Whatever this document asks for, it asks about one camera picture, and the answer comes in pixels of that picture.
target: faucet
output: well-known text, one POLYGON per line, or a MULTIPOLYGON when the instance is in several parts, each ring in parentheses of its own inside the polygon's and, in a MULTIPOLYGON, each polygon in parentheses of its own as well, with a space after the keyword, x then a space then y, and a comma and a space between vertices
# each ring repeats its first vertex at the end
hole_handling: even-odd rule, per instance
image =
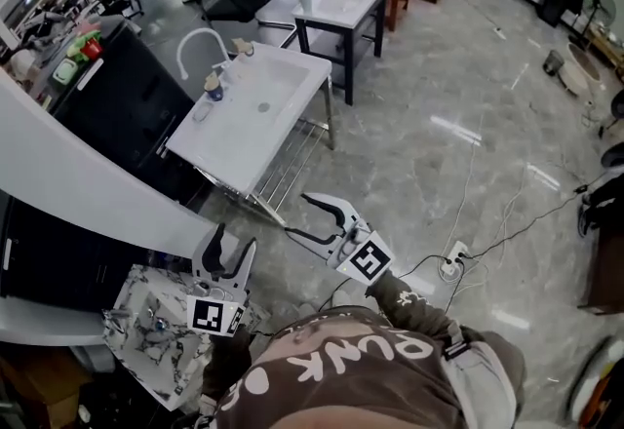
POLYGON ((225 45, 223 44, 223 39, 221 39, 221 36, 218 35, 218 33, 215 30, 212 30, 211 28, 207 28, 207 27, 196 28, 195 30, 192 30, 188 34, 186 34, 184 38, 177 45, 177 54, 175 55, 175 59, 177 60, 177 67, 179 68, 179 73, 183 81, 188 79, 188 72, 186 71, 186 69, 184 68, 184 65, 182 64, 182 48, 184 47, 184 45, 187 43, 187 41, 191 37, 195 37, 197 34, 201 32, 206 32, 207 34, 211 34, 212 36, 214 36, 216 38, 216 41, 218 42, 219 47, 221 48, 221 52, 223 53, 223 58, 225 59, 225 61, 222 63, 218 63, 216 65, 213 65, 213 68, 221 66, 223 67, 223 69, 226 69, 227 66, 231 63, 230 57, 227 54, 227 50, 225 49, 225 45))

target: cup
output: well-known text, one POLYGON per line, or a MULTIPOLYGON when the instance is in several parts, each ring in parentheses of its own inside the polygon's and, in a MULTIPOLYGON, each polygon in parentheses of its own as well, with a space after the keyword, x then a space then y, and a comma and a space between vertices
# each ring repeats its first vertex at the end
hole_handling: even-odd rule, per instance
POLYGON ((310 13, 312 11, 312 0, 299 0, 301 1, 301 7, 305 13, 310 13))

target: black cable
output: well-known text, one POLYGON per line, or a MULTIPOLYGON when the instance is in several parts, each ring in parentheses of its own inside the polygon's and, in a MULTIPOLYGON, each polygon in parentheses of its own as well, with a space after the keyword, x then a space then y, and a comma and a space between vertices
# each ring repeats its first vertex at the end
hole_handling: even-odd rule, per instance
POLYGON ((427 259, 431 259, 431 257, 439 257, 440 259, 448 260, 448 258, 447 258, 447 257, 444 257, 443 255, 437 255, 437 254, 435 254, 435 253, 432 253, 432 254, 430 254, 430 255, 427 255, 427 256, 426 256, 424 259, 422 259, 422 260, 421 260, 418 264, 416 264, 416 265, 412 268, 412 270, 411 270, 411 271, 409 271, 409 272, 408 272, 408 273, 406 273, 405 275, 401 275, 401 276, 399 277, 399 279, 402 279, 402 278, 404 278, 404 277, 407 277, 408 275, 411 275, 414 271, 416 271, 416 270, 420 267, 420 265, 421 265, 423 262, 425 262, 427 259))
POLYGON ((321 307, 319 308, 319 313, 321 312, 321 310, 327 305, 328 302, 330 302, 332 300, 332 297, 335 293, 337 293, 340 288, 346 284, 349 280, 351 280, 351 278, 347 278, 344 282, 342 282, 338 287, 336 287, 333 292, 331 293, 330 297, 328 298, 328 300, 326 300, 323 304, 321 304, 321 307))
POLYGON ((253 332, 254 335, 264 335, 265 337, 273 337, 275 336, 275 333, 268 333, 265 331, 255 331, 253 332))
POLYGON ((464 275, 466 274, 466 266, 464 266, 463 261, 458 260, 457 264, 461 266, 461 276, 459 277, 459 280, 457 280, 457 285, 455 286, 455 288, 452 291, 452 294, 450 295, 450 299, 448 300, 448 304, 447 304, 447 309, 445 309, 445 315, 449 312, 450 304, 452 303, 452 300, 455 297, 455 294, 457 293, 457 289, 459 289, 459 284, 461 284, 461 281, 464 279, 464 275))
POLYGON ((496 249, 497 247, 499 247, 500 245, 504 244, 505 242, 508 242, 514 238, 516 238, 518 235, 520 235, 521 233, 525 233, 526 231, 528 231, 533 224, 535 224, 539 219, 543 219, 544 217, 551 215, 552 213, 555 213, 556 211, 560 211, 561 209, 563 209, 567 204, 569 204, 572 200, 575 200, 576 198, 578 198, 578 196, 580 195, 580 193, 576 193, 573 197, 568 198, 565 202, 563 202, 560 206, 556 207, 555 209, 551 209, 550 211, 548 211, 548 213, 539 215, 538 217, 536 217, 533 221, 531 221, 527 226, 525 226, 522 230, 517 231, 516 233, 514 233, 513 235, 510 235, 507 238, 504 238, 502 240, 500 240, 499 242, 496 242, 495 244, 489 246, 487 249, 485 249, 482 253, 477 253, 475 255, 472 255, 470 258, 471 259, 477 259, 479 257, 483 257, 484 255, 486 255, 489 251, 491 251, 492 249, 496 249))

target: person's arm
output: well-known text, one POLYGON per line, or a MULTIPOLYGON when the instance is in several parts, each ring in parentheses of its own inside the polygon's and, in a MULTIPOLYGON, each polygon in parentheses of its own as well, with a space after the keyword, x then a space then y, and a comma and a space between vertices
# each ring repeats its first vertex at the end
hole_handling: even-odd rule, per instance
POLYGON ((443 339, 449 334, 452 321, 445 312, 431 306, 390 271, 369 287, 367 295, 375 298, 379 309, 397 329, 424 333, 433 339, 443 339))

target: chair leg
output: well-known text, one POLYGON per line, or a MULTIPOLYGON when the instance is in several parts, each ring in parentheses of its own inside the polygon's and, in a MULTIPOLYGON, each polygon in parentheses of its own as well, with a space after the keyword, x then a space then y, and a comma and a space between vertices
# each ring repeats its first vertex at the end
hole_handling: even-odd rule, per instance
POLYGON ((291 43, 294 41, 294 38, 296 37, 296 25, 294 23, 288 23, 285 21, 270 21, 265 19, 255 20, 257 21, 257 24, 262 27, 281 28, 282 30, 290 31, 289 35, 286 37, 286 39, 284 39, 284 41, 282 41, 278 48, 287 48, 291 45, 291 43))

